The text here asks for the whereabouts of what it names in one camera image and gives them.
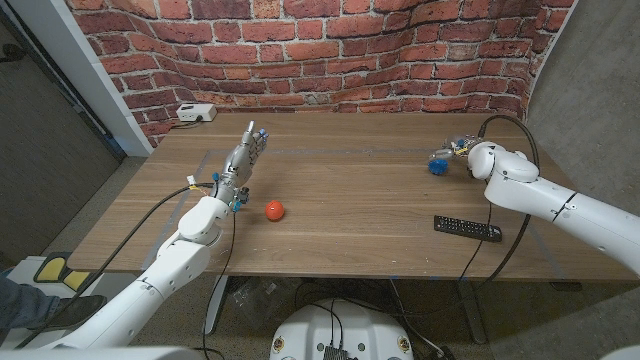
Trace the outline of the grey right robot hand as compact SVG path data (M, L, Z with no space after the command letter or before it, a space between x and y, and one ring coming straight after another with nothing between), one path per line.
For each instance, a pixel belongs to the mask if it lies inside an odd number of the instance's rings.
M430 160L450 160L467 157L471 149L481 141L475 135L453 135L445 139L442 145L429 157Z

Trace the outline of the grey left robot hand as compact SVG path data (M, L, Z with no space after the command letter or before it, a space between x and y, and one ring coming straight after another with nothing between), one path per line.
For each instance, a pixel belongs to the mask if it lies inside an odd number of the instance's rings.
M227 205L231 203L248 182L259 156L266 148L268 133L264 129L256 130L251 120L240 143L226 157L220 178L212 196Z

